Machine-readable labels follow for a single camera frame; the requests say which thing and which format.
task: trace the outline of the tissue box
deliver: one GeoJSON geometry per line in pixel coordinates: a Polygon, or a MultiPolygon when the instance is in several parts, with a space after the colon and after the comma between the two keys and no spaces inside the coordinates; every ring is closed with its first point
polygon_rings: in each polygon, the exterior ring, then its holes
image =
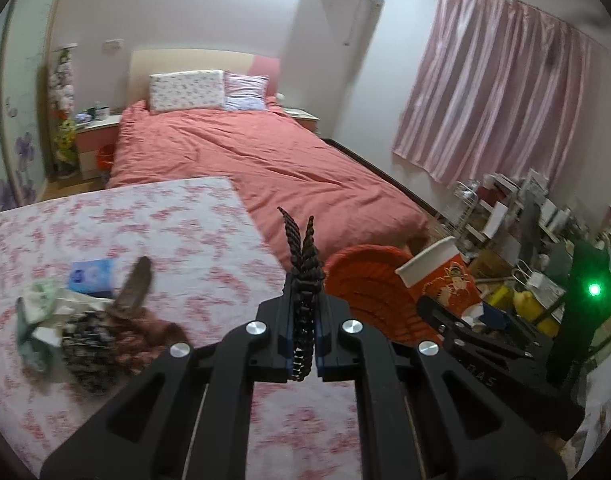
{"type": "Polygon", "coordinates": [[[97,298],[112,298],[114,260],[75,262],[70,267],[68,288],[97,298]]]}

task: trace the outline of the headboard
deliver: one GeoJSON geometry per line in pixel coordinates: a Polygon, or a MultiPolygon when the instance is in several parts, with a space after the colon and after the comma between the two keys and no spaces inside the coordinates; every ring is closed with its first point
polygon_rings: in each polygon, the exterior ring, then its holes
{"type": "Polygon", "coordinates": [[[148,98],[151,74],[210,69],[247,75],[267,75],[270,78],[268,95],[273,96],[277,92],[280,63],[275,57],[200,48],[144,49],[132,53],[127,104],[148,98]]]}

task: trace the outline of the orange cup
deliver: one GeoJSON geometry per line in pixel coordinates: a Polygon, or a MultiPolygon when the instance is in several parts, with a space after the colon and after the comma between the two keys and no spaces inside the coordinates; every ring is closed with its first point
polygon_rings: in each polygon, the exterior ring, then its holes
{"type": "Polygon", "coordinates": [[[429,296],[455,316],[481,302],[453,236],[439,240],[394,272],[408,287],[414,301],[429,296]]]}

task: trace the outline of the orange basket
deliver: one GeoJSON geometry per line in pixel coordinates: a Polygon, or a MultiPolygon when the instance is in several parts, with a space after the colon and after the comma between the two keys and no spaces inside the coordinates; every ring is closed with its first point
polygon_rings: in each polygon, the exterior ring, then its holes
{"type": "Polygon", "coordinates": [[[114,164],[114,144],[106,144],[97,150],[97,168],[100,171],[112,170],[114,164]]]}
{"type": "Polygon", "coordinates": [[[392,341],[440,342],[434,329],[418,316],[407,287],[394,273],[410,258],[396,247],[360,245],[341,250],[325,263],[325,292],[347,301],[353,316],[392,341]]]}

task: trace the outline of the bed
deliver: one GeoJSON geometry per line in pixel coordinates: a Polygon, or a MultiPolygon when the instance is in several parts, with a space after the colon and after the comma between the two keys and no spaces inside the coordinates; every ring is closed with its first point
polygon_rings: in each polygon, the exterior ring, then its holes
{"type": "MultiPolygon", "coordinates": [[[[67,374],[48,380],[23,368],[16,298],[38,278],[67,281],[71,262],[105,257],[116,259],[121,286],[142,255],[154,264],[144,305],[180,324],[195,346],[253,319],[261,301],[281,294],[285,279],[223,177],[120,187],[0,213],[2,480],[33,478],[109,398],[83,394],[67,374]]],[[[351,383],[324,384],[315,373],[303,383],[257,384],[246,478],[358,478],[354,408],[351,383]]]]}
{"type": "Polygon", "coordinates": [[[290,261],[277,206],[300,225],[316,218],[325,260],[358,244],[402,246],[423,240],[428,216],[395,187],[288,117],[275,98],[279,62],[196,49],[133,53],[110,187],[196,176],[226,176],[271,250],[290,261]],[[152,73],[216,68],[270,77],[267,111],[148,110],[152,73]]]}

